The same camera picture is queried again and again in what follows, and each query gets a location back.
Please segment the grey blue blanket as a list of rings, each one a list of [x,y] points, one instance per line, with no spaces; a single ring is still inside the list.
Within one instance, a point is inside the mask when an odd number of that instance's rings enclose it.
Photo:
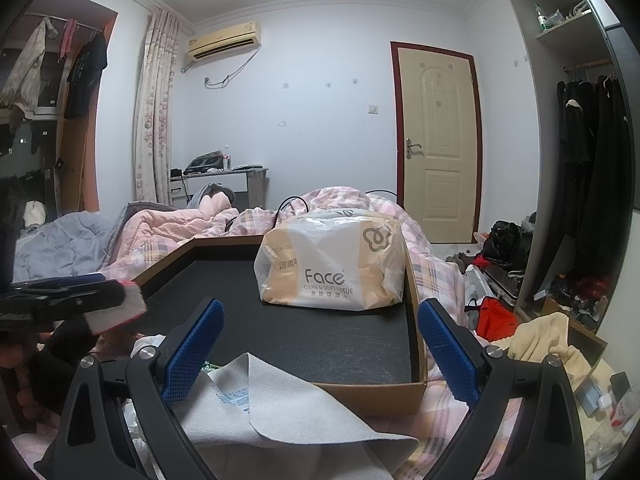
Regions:
[[[17,241],[14,283],[99,271],[113,230],[113,222],[87,211],[72,212],[40,226]]]

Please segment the pink plaid duvet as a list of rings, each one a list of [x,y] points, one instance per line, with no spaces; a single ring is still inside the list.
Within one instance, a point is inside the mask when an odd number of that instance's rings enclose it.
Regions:
[[[435,298],[460,325],[468,324],[463,313],[464,284],[459,268],[439,258],[419,223],[392,200],[349,186],[329,186],[293,200],[284,211],[254,208],[239,212],[221,192],[201,199],[194,209],[161,211],[149,203],[127,206],[115,224],[100,272],[109,278],[130,280],[152,264],[192,240],[264,234],[274,220],[282,221],[304,210],[356,208],[386,214],[400,223],[416,280],[419,298]],[[396,479],[421,479],[432,468],[462,422],[465,408],[454,400],[434,361],[427,362],[427,386],[418,414],[403,422],[394,417],[388,429],[406,430],[419,440],[418,448],[399,470]]]

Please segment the red bag on floor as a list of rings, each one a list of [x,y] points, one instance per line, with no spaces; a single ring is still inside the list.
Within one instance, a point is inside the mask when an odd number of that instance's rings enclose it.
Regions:
[[[514,335],[518,319],[506,310],[496,298],[485,297],[480,304],[476,333],[487,341],[495,341]]]

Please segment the yellow towel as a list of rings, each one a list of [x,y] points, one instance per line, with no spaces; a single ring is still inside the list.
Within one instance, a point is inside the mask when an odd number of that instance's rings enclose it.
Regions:
[[[563,364],[572,390],[588,378],[592,366],[582,352],[568,342],[570,319],[563,313],[554,312],[520,324],[514,334],[498,341],[512,360],[541,363],[546,356],[554,354]]]

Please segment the cardboard tray with black liner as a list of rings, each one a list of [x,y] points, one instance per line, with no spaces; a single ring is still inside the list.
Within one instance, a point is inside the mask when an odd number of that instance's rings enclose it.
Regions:
[[[145,314],[130,334],[166,335],[206,299],[224,305],[224,328],[209,361],[223,366],[248,352],[312,382],[360,417],[408,416],[426,388],[424,344],[416,328],[411,275],[404,299],[364,312],[265,304],[254,275],[258,236],[196,238],[136,278]]]

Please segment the white desk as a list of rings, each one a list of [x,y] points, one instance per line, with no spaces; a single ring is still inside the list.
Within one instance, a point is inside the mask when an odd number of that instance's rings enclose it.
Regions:
[[[186,205],[203,188],[214,184],[228,188],[233,192],[233,203],[239,211],[247,208],[264,208],[266,206],[267,172],[268,169],[264,167],[248,167],[240,170],[172,177],[169,183],[170,204],[175,208],[186,208]]]

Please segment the black device on desk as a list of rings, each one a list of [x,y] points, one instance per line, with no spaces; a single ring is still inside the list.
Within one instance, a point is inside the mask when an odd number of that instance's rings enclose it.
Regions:
[[[224,153],[222,151],[209,152],[195,157],[186,169],[184,174],[206,174],[209,170],[224,169]]]

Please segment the hanging black shirt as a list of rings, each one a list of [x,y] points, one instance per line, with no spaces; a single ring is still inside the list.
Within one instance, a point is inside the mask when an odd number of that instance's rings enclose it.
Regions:
[[[106,66],[107,44],[102,32],[98,32],[80,49],[67,76],[65,119],[73,120],[88,114],[93,90]]]

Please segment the floral curtain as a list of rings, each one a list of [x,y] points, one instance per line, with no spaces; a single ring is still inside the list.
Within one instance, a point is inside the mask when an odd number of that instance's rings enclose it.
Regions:
[[[171,104],[180,22],[158,8],[146,30],[134,107],[134,196],[169,204]]]

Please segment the hanging beige jacket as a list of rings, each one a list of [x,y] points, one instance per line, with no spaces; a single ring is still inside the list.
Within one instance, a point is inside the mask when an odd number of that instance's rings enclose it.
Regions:
[[[58,30],[48,16],[43,18],[26,41],[1,91],[2,108],[18,108],[27,120],[32,120],[38,106],[41,66],[47,40],[55,39]]]

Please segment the cream wooden door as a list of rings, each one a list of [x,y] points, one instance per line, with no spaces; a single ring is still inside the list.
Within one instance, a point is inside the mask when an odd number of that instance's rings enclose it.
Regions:
[[[466,243],[480,221],[483,133],[472,55],[394,41],[397,197],[434,243]]]

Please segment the black hanging coats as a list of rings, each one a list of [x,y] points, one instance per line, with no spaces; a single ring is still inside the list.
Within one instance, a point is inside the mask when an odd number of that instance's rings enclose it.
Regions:
[[[620,81],[559,82],[562,227],[574,242],[573,271],[609,280],[623,259],[634,163]]]

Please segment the dark wardrobe with shelves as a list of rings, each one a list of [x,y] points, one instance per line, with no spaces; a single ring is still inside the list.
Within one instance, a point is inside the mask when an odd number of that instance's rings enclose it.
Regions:
[[[532,73],[539,190],[518,304],[553,300],[596,332],[622,270],[636,201],[627,75],[638,56],[605,0],[510,0]]]

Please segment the wall air conditioner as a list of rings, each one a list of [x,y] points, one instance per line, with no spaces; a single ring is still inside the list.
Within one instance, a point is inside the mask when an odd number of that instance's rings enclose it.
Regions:
[[[188,55],[194,61],[222,52],[254,47],[260,44],[262,30],[258,22],[233,25],[189,41]]]

